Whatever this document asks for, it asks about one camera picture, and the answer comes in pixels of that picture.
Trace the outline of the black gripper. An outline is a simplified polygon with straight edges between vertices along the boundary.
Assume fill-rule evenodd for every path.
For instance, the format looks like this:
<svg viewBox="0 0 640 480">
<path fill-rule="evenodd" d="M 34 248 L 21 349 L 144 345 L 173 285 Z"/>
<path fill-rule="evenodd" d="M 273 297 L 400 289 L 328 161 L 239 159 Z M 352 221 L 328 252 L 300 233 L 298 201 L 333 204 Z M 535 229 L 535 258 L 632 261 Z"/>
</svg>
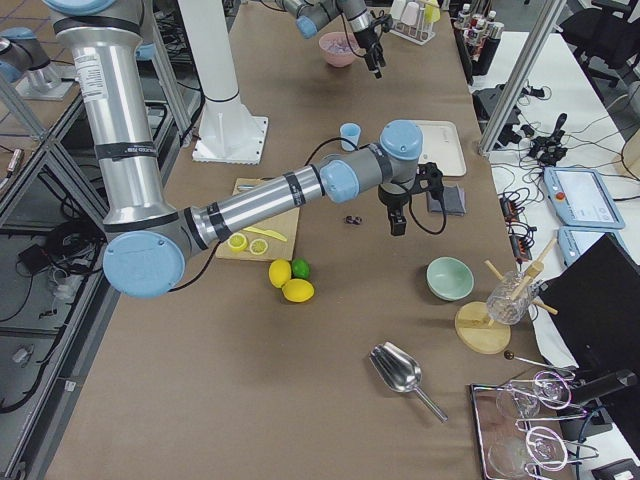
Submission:
<svg viewBox="0 0 640 480">
<path fill-rule="evenodd" d="M 434 162 L 419 164 L 412 181 L 400 183 L 394 181 L 378 187 L 378 199 L 386 207 L 392 236 L 406 233 L 407 220 L 403 209 L 414 195 L 429 192 L 444 207 L 443 173 Z"/>
<path fill-rule="evenodd" d="M 390 14 L 375 16 L 371 12 L 364 12 L 353 20 L 353 33 L 363 51 L 362 58 L 376 79 L 382 77 L 381 67 L 386 66 L 381 36 L 388 33 L 392 26 L 393 19 Z"/>
</svg>

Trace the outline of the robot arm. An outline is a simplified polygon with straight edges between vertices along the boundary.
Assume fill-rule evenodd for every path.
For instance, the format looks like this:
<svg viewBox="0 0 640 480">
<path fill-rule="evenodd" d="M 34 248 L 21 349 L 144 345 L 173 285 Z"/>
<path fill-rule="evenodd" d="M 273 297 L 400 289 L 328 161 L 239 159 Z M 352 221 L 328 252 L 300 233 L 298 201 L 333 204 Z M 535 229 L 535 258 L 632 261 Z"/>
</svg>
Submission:
<svg viewBox="0 0 640 480">
<path fill-rule="evenodd" d="M 381 35 L 391 30 L 390 14 L 375 16 L 362 0 L 299 1 L 277 0 L 275 4 L 292 15 L 305 39 L 318 34 L 335 18 L 341 17 L 350 27 L 367 68 L 379 79 L 386 66 Z"/>
<path fill-rule="evenodd" d="M 392 120 L 436 117 L 435 56 L 450 42 L 446 24 L 422 46 L 388 35 L 388 63 L 383 76 L 375 79 L 359 62 L 329 66 L 318 45 L 301 39 L 281 14 L 257 3 L 244 4 L 231 30 L 231 49 L 243 100 L 270 120 L 262 160 L 256 166 L 201 163 L 192 159 L 189 149 L 165 154 L 168 200 L 177 207 L 201 206 L 228 197 L 240 177 L 268 178 L 296 169 L 308 158 L 336 151 L 338 129 L 345 122 L 359 124 L 367 143 Z M 42 169 L 49 169 L 53 184 L 72 195 L 85 212 L 96 214 L 105 206 L 95 169 L 81 169 L 74 160 L 56 163 L 52 149 L 3 109 L 1 150 L 13 148 L 28 150 L 30 157 L 1 193 L 5 239 L 33 237 L 60 221 L 53 196 L 42 206 L 27 205 L 41 190 Z M 415 210 L 421 225 L 393 237 L 375 193 L 341 205 L 315 202 L 302 210 L 295 252 L 310 261 L 322 296 L 353 297 L 363 289 L 375 299 L 428 297 L 424 271 L 437 243 L 430 230 L 439 221 L 424 201 L 418 201 Z"/>
</svg>

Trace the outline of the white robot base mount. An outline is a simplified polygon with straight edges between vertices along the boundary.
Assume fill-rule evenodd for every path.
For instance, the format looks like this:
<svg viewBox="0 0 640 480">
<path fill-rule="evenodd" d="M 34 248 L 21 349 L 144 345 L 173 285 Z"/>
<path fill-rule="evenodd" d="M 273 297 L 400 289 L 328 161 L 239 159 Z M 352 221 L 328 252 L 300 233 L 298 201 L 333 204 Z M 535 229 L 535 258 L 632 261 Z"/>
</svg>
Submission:
<svg viewBox="0 0 640 480">
<path fill-rule="evenodd" d="M 258 164 L 268 119 L 241 100 L 222 3 L 184 0 L 179 9 L 205 100 L 193 159 Z"/>
</svg>

